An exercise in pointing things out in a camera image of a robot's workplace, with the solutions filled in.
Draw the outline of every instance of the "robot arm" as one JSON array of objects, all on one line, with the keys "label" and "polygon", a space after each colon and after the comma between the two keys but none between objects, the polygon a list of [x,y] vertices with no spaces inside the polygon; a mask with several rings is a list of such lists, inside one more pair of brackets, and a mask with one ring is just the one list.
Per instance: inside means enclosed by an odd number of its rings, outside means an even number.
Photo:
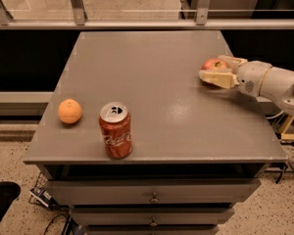
[{"label": "robot arm", "polygon": [[233,58],[227,56],[219,56],[219,58],[228,63],[229,69],[224,72],[201,70],[202,80],[210,82],[207,76],[212,76],[214,73],[215,80],[211,83],[223,88],[238,86],[241,93],[255,98],[267,98],[294,117],[294,71],[276,68],[259,61],[247,62],[236,59],[241,62],[235,64],[231,60]]}]

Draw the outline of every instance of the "wire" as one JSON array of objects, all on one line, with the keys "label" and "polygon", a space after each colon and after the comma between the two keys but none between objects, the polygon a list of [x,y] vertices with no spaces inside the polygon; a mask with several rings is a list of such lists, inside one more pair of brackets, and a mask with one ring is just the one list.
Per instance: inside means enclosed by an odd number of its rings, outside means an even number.
[{"label": "wire", "polygon": [[275,133],[278,133],[278,127],[280,125],[280,123],[285,119],[285,115],[282,115],[277,121],[275,121],[275,123],[272,125],[272,128],[274,130]]},{"label": "wire", "polygon": [[282,114],[284,114],[284,111],[281,111],[280,113],[278,113],[277,115],[274,115],[272,117],[267,117],[267,119],[274,119],[274,118],[280,117]]},{"label": "wire", "polygon": [[49,206],[49,208],[46,208],[44,205],[42,205],[39,201],[37,201],[36,199],[35,199],[35,203],[34,202],[31,202],[30,201],[30,199],[29,199],[29,201],[28,201],[28,203],[30,204],[30,205],[35,205],[35,206],[39,206],[39,207],[41,207],[41,208],[43,208],[43,209],[45,209],[45,210],[47,210],[47,211],[49,211],[49,212],[68,212],[69,211],[69,208],[67,207],[67,206],[59,206],[59,205],[57,205],[57,204],[51,204],[50,206]]},{"label": "wire", "polygon": [[52,218],[52,220],[49,222],[49,224],[48,224],[48,226],[46,227],[45,232],[43,233],[43,235],[46,235],[46,234],[47,234],[47,231],[48,231],[50,225],[53,224],[53,222],[54,222],[59,216],[63,216],[65,219],[68,219],[68,217],[65,216],[64,214],[56,215],[56,216],[55,216],[54,218]]}]

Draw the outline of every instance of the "red can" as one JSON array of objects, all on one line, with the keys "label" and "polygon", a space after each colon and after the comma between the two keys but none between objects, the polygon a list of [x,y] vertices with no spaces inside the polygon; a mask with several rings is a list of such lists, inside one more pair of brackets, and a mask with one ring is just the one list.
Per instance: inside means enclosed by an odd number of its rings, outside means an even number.
[{"label": "red can", "polygon": [[99,124],[110,157],[121,159],[130,154],[130,115],[125,104],[112,102],[105,105],[100,111]]}]

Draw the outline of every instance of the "cabinet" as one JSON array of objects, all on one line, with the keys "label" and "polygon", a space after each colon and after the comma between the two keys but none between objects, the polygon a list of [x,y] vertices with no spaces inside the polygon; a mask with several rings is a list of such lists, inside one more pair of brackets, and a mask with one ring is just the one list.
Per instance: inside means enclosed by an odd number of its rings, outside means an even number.
[{"label": "cabinet", "polygon": [[[257,102],[202,83],[198,68],[230,54],[219,31],[83,32],[24,158],[48,178],[86,234],[216,234],[286,156]],[[83,108],[65,125],[68,98]],[[133,152],[110,159],[98,116],[131,112]]]}]

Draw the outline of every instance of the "black cable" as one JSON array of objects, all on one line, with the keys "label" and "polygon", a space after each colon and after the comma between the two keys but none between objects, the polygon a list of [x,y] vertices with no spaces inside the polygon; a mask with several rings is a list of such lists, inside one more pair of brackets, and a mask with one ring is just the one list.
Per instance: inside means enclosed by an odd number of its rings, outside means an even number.
[{"label": "black cable", "polygon": [[49,212],[68,212],[69,208],[67,206],[59,206],[57,204],[51,204],[49,206],[49,208],[45,207],[44,205],[42,205],[39,201],[36,200],[36,203],[31,202],[30,200],[28,201],[28,203],[30,205],[35,205],[35,206],[39,206]]},{"label": "black cable", "polygon": [[68,216],[67,221],[66,221],[66,223],[65,223],[65,226],[63,227],[63,230],[62,230],[61,235],[67,235],[68,232],[69,232],[69,230],[72,229],[72,228],[71,228],[71,219],[72,219],[72,218],[71,218],[70,216]]},{"label": "black cable", "polygon": [[48,226],[46,227],[45,229],[45,232],[43,233],[43,235],[46,235],[47,234],[47,231],[50,227],[51,224],[53,224],[54,220],[56,220],[59,216],[63,216],[65,219],[68,219],[67,216],[65,216],[64,214],[59,214],[59,215],[56,215],[54,218],[52,218],[52,220],[49,222]]}]

